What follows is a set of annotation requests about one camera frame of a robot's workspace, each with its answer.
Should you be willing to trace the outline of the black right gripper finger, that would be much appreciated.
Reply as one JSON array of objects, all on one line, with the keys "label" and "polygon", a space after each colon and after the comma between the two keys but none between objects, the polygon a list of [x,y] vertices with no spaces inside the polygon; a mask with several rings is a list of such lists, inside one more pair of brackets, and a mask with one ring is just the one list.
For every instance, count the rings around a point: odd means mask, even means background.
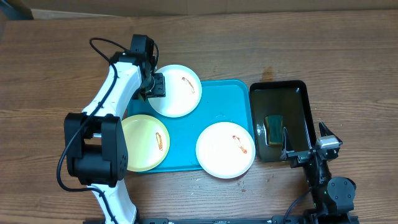
[{"label": "black right gripper finger", "polygon": [[330,131],[327,128],[326,124],[323,121],[320,121],[318,125],[319,125],[319,130],[320,130],[321,137],[333,136],[334,135],[333,132]]},{"label": "black right gripper finger", "polygon": [[294,152],[294,149],[293,149],[293,147],[292,147],[292,145],[291,145],[291,143],[290,143],[290,141],[289,141],[289,134],[288,134],[288,131],[287,131],[287,128],[286,128],[286,127],[283,128],[282,134],[283,134],[283,138],[282,138],[282,152],[281,152],[280,159],[286,160],[287,155],[288,155],[289,153],[293,153],[293,152]]}]

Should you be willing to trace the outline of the white plate with sauce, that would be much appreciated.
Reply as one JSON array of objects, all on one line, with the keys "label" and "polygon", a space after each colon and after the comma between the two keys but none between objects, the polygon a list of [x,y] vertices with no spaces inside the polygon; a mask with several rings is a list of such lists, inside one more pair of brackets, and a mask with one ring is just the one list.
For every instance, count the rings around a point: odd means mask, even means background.
[{"label": "white plate with sauce", "polygon": [[165,78],[165,97],[149,98],[149,104],[159,114],[178,118],[191,113],[199,104],[202,86],[199,77],[183,65],[167,65],[157,73]]}]

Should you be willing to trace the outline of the yellow green sponge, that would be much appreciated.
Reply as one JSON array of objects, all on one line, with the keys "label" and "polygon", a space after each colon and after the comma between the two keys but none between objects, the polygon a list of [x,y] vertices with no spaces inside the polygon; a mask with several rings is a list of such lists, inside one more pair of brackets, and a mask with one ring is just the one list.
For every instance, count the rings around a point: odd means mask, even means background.
[{"label": "yellow green sponge", "polygon": [[283,116],[269,115],[265,119],[267,144],[270,146],[280,146],[283,138]]}]

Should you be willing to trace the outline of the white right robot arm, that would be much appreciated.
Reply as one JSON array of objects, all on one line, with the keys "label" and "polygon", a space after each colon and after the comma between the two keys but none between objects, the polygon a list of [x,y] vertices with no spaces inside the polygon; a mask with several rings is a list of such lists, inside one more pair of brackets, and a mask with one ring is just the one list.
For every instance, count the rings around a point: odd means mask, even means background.
[{"label": "white right robot arm", "polygon": [[[319,122],[321,136],[307,151],[296,152],[289,141],[286,128],[283,129],[281,159],[290,162],[291,168],[301,167],[305,173],[308,190],[287,209],[282,223],[359,223],[354,210],[356,184],[347,177],[333,177],[328,161],[336,159],[343,141],[335,136],[323,122]],[[301,216],[292,216],[292,209],[308,194],[314,207]]]}]

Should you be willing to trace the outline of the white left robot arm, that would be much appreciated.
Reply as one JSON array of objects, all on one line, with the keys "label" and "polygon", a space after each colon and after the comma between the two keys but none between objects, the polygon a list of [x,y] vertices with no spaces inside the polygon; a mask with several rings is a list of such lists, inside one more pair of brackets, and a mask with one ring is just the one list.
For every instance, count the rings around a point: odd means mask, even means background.
[{"label": "white left robot arm", "polygon": [[109,73],[93,101],[65,117],[56,178],[67,192],[92,192],[103,223],[139,223],[124,181],[128,152],[121,118],[131,99],[165,96],[165,78],[155,72],[159,48],[147,35],[134,34],[129,48],[105,59]]}]

